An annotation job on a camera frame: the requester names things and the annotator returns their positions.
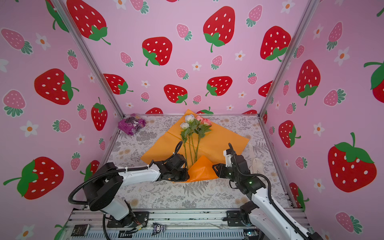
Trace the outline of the white ribbon strip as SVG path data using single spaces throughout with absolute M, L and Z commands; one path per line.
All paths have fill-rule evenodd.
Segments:
M 254 158 L 253 159 L 252 167 L 251 167 L 251 173 L 252 174 L 265 175 L 264 164 L 263 164 L 263 162 L 260 159 L 258 159 L 258 158 Z

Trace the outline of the orange wrapping paper sheet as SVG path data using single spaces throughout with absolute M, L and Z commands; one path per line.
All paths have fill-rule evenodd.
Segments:
M 194 112 L 187 110 L 183 117 L 178 120 L 168 131 L 166 131 L 155 144 L 141 157 L 147 164 L 151 161 L 159 162 L 172 155 L 176 145 L 182 140 L 182 128 L 185 117 L 194 115 L 202 118 Z M 188 182 L 213 180 L 217 178 L 213 165 L 225 164 L 223 152 L 232 144 L 237 154 L 241 154 L 246 148 L 249 139 L 242 137 L 214 122 L 211 122 L 210 131 L 199 138 L 194 133 L 191 140 L 182 145 L 179 154 L 187 160 L 190 179 Z

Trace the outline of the fake cream rose stem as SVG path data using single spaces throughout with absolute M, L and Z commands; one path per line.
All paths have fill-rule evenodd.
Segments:
M 187 141 L 188 141 L 188 135 L 189 135 L 189 129 L 190 129 L 190 125 L 189 123 L 187 122 L 184 122 L 180 125 L 182 131 L 181 131 L 181 137 L 182 137 L 182 141 L 183 141 L 183 146 L 184 146 L 184 150 L 185 150 L 185 158 L 186 158 L 186 161 L 188 160 L 188 151 L 187 151 Z

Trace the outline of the fake pale rose stem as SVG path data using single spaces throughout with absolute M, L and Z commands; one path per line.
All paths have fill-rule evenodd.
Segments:
M 204 118 L 202 118 L 201 116 L 197 116 L 195 117 L 195 120 L 192 122 L 193 126 L 192 126 L 192 129 L 193 129 L 193 133 L 196 133 L 198 135 L 198 141 L 197 141 L 197 146 L 195 148 L 195 161 L 194 163 L 196 163 L 196 161 L 198 160 L 198 151 L 199 151 L 199 144 L 200 144 L 200 141 L 202 138 L 205 137 L 205 125 L 204 125 Z

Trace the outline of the fake pink rose stem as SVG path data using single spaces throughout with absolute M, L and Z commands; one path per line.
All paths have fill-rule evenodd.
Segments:
M 197 128 L 195 130 L 195 133 L 198 135 L 198 142 L 195 150 L 195 162 L 198 160 L 200 141 L 202 138 L 206 136 L 207 132 L 211 131 L 211 126 L 212 126 L 212 122 L 209 119 L 203 118 L 201 116 L 196 117 L 196 123 L 197 123 Z

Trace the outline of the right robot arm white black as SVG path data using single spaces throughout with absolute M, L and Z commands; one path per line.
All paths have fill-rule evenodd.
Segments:
M 213 170 L 219 178 L 234 183 L 234 188 L 250 200 L 241 207 L 246 225 L 257 227 L 270 240 L 322 239 L 318 233 L 310 233 L 275 202 L 271 181 L 262 174 L 252 174 L 247 161 L 242 155 L 237 155 L 231 144 L 223 155 L 226 163 L 214 165 Z

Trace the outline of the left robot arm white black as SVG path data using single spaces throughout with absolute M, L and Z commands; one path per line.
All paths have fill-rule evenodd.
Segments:
M 182 145 L 183 142 L 180 141 L 174 153 L 167 159 L 151 161 L 142 167 L 118 168 L 114 163 L 106 163 L 70 193 L 68 202 L 73 205 L 87 205 L 91 211 L 109 214 L 117 221 L 132 218 L 134 213 L 130 205 L 116 196 L 119 189 L 146 182 L 187 181 L 187 160 L 179 154 Z

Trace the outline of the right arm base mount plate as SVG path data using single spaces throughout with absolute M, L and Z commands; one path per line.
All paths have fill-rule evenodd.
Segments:
M 223 218 L 229 227 L 251 227 L 253 224 L 250 221 L 249 214 L 242 210 L 227 211 L 226 217 Z

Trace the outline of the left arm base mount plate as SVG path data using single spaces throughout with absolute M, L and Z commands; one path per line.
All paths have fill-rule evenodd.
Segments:
M 136 228 L 146 227 L 148 224 L 150 212 L 134 211 L 128 214 L 122 220 L 116 220 L 114 217 L 110 217 L 107 227 L 108 228 Z

